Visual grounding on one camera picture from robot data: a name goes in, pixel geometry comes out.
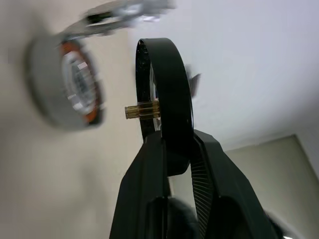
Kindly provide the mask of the black spoked rotor brass shaft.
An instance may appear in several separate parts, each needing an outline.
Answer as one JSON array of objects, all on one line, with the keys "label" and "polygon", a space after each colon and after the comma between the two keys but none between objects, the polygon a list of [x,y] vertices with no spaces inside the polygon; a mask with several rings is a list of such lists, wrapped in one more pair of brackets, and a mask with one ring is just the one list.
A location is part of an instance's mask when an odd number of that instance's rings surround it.
[{"label": "black spoked rotor brass shaft", "polygon": [[137,105],[127,119],[140,120],[142,136],[160,132],[167,151],[167,174],[184,173],[194,135],[190,87],[182,57],[168,38],[140,39],[136,48]]}]

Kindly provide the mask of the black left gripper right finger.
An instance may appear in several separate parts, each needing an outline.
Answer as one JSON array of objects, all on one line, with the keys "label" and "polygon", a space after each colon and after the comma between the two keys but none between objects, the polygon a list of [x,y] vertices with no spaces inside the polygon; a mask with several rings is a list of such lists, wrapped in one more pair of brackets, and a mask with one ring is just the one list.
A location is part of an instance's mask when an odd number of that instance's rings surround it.
[{"label": "black left gripper right finger", "polygon": [[213,136],[195,130],[190,161],[200,239],[277,239],[249,180]]}]

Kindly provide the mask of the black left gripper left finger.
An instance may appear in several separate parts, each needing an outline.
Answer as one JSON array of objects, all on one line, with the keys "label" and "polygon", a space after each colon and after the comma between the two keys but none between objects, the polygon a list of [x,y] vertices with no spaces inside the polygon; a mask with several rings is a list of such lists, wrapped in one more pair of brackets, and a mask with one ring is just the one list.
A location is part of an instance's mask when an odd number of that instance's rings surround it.
[{"label": "black left gripper left finger", "polygon": [[167,160],[159,131],[149,135],[122,178],[109,239],[166,239]]}]

